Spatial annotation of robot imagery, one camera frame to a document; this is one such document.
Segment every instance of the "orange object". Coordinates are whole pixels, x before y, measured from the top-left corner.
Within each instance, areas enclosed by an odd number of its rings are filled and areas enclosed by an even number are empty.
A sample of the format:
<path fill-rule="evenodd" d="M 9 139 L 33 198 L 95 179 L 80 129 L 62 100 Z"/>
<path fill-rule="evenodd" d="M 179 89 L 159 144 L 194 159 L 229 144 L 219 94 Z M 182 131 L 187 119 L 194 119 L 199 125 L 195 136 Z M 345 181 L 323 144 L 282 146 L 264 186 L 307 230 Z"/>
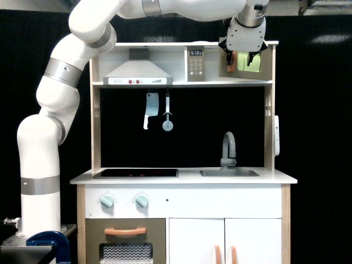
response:
<path fill-rule="evenodd" d="M 105 235 L 139 235 L 145 234 L 147 229 L 145 227 L 127 230 L 116 230 L 113 228 L 106 228 L 104 230 Z"/>
<path fill-rule="evenodd" d="M 237 264 L 237 253 L 236 253 L 235 246 L 231 247 L 231 252 L 232 252 L 232 264 Z"/>
<path fill-rule="evenodd" d="M 232 52 L 230 65 L 227 65 L 227 72 L 233 73 L 237 68 L 237 51 Z"/>
<path fill-rule="evenodd" d="M 221 264 L 220 246 L 215 246 L 216 264 Z"/>

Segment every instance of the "cabinet door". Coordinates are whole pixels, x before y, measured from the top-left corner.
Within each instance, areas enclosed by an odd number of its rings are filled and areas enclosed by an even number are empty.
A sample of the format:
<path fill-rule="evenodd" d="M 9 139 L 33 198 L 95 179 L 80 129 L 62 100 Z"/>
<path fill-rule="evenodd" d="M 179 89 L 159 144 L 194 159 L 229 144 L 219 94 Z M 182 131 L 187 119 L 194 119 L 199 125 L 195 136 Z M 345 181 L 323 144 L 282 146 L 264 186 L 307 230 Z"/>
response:
<path fill-rule="evenodd" d="M 171 218 L 170 264 L 224 264 L 224 219 Z M 220 259 L 216 261 L 216 245 Z"/>
<path fill-rule="evenodd" d="M 281 264 L 281 219 L 225 219 L 226 264 Z"/>

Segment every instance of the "white countertop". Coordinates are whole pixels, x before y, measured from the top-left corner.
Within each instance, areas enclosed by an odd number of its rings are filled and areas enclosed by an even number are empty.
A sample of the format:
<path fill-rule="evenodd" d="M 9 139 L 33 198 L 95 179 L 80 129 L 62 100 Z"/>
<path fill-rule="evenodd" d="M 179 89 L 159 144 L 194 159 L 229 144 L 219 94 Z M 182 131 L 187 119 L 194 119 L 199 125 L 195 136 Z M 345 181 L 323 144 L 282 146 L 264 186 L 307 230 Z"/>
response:
<path fill-rule="evenodd" d="M 71 184 L 295 184 L 297 180 L 278 171 L 266 168 L 239 167 L 239 169 L 250 169 L 259 177 L 202 177 L 202 170 L 216 170 L 218 168 L 174 168 L 178 169 L 177 178 L 147 177 L 147 178 L 120 178 L 120 179 L 93 179 L 93 176 L 106 168 L 100 168 L 95 172 L 88 170 L 82 175 L 72 179 Z"/>

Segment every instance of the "black backdrop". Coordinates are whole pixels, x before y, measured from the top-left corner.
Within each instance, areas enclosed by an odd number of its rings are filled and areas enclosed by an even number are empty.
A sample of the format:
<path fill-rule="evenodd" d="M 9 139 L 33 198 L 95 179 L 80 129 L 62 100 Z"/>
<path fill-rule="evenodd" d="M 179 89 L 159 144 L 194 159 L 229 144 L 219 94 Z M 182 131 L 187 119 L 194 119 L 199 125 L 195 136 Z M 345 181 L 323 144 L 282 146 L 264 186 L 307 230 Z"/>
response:
<path fill-rule="evenodd" d="M 183 18 L 116 17 L 112 25 L 119 42 L 156 37 L 217 41 L 226 33 L 220 21 L 198 23 Z M 276 114 L 281 153 L 276 169 L 299 182 L 291 186 L 292 263 L 346 263 L 349 259 L 349 243 L 344 240 L 349 240 L 351 222 L 351 25 L 352 16 L 267 18 L 266 39 L 279 41 Z M 38 113 L 36 88 L 51 51 L 67 34 L 68 14 L 0 10 L 0 219 L 21 214 L 17 128 L 25 117 Z M 80 108 L 59 148 L 62 223 L 76 223 L 76 186 L 69 181 L 91 168 L 88 66 L 78 90 Z M 165 119 L 161 116 L 150 122 L 149 131 L 141 128 L 145 93 L 102 93 L 102 120 L 107 123 L 102 126 L 107 137 L 102 140 L 104 166 L 217 166 L 227 130 L 235 134 L 239 166 L 262 166 L 258 149 L 263 143 L 261 89 L 170 90 L 175 127 L 169 134 L 161 129 Z M 161 101 L 165 93 L 159 93 Z M 227 105 L 234 107 L 228 111 Z M 235 125 L 227 127 L 228 119 Z"/>

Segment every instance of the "toy kitchen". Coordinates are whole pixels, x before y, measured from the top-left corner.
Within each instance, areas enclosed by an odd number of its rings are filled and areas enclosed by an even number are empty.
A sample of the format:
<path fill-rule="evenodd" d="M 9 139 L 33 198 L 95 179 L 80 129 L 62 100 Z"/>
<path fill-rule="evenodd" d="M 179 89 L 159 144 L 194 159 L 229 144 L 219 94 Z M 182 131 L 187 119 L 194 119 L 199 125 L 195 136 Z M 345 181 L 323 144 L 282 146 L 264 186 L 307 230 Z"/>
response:
<path fill-rule="evenodd" d="M 266 43 L 250 66 L 248 54 L 239 53 L 234 71 L 217 42 L 117 43 L 90 61 L 92 169 L 70 181 L 78 190 L 79 263 L 290 263 L 290 185 L 297 180 L 274 168 L 278 42 Z M 158 115 L 159 87 L 170 94 L 173 88 L 261 89 L 263 167 L 235 166 L 239 139 L 231 131 L 218 139 L 218 167 L 102 167 L 101 91 L 144 89 L 140 127 L 147 130 Z M 176 125 L 168 100 L 165 133 Z"/>

